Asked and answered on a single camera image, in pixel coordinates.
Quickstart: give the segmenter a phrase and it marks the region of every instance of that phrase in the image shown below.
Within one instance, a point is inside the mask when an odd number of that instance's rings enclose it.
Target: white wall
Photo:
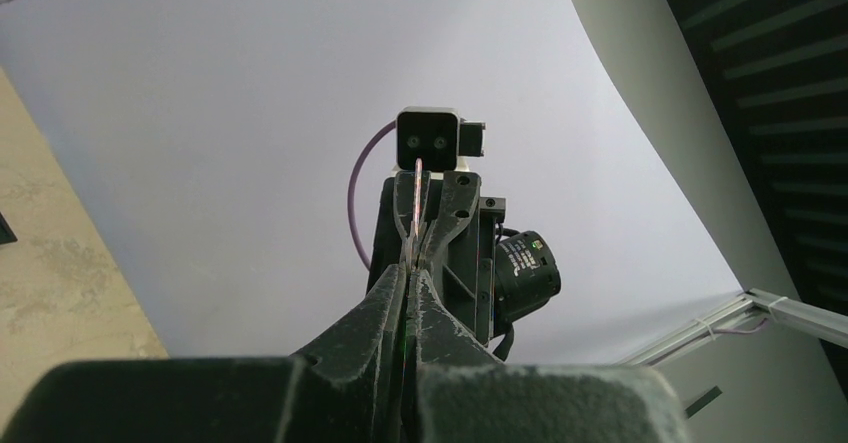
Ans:
[[[739,282],[797,297],[665,0],[572,0],[628,108]],[[848,404],[818,341],[784,328],[724,337],[662,368],[681,397],[724,394],[692,420],[701,442],[836,442]]]
[[[289,353],[361,298],[347,175],[407,105],[488,121],[485,192],[557,255],[515,361],[616,361],[739,291],[569,0],[18,0],[0,62],[174,355]]]

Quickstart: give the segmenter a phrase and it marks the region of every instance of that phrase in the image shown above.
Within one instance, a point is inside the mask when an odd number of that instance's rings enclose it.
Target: white paper backdrop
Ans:
[[[616,361],[739,291],[569,0],[18,0],[0,64],[173,355],[287,354],[361,299],[347,177],[407,105],[488,122],[484,193],[557,256],[513,361]]]

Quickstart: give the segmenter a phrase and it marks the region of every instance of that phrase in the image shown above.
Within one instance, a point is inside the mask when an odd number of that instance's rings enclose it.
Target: white cable tie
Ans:
[[[710,338],[711,338],[713,341],[715,341],[715,333],[713,332],[713,327],[712,327],[712,325],[710,325],[709,323],[707,323],[706,321],[704,321],[704,320],[702,320],[702,319],[700,319],[700,318],[695,318],[695,321],[697,321],[698,323],[700,323],[700,324],[704,325],[704,327],[707,329],[707,331],[709,331],[709,332],[710,332]]]
[[[788,299],[789,299],[789,298],[787,298],[787,297],[785,297],[785,296],[781,296],[780,298],[778,298],[778,299],[776,299],[776,300],[772,301],[771,303],[769,303],[769,304],[768,304],[768,306],[766,306],[766,308],[768,308],[768,310],[769,310],[769,315],[771,315],[771,317],[772,317],[775,321],[777,321],[777,317],[774,315],[774,309],[773,309],[774,305],[776,305],[776,304],[780,303],[780,302],[781,302],[781,301],[783,301],[783,300],[788,300]]]

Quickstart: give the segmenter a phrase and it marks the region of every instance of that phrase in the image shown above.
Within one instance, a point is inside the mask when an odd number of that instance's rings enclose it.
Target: black cable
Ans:
[[[493,351],[492,354],[498,357],[501,361],[506,361],[506,357],[509,356],[509,350],[512,349],[513,343],[515,343],[515,328],[512,327],[512,323],[507,323],[504,339],[501,340],[500,344],[497,348],[495,348],[495,351]]]
[[[503,239],[504,236],[510,238],[519,233],[521,232],[518,230],[513,230],[512,228],[504,228],[503,223],[498,223],[498,239],[497,241],[495,241],[495,244],[501,244],[501,239]]]
[[[695,398],[694,401],[686,405],[686,418],[692,418],[695,416],[695,413],[703,410],[704,407],[712,403],[713,400],[721,396],[721,394],[721,388],[717,386],[705,391],[701,396]]]

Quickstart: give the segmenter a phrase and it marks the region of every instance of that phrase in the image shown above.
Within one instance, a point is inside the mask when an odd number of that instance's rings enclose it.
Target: floor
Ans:
[[[166,356],[112,255],[0,69],[0,428],[63,362]]]

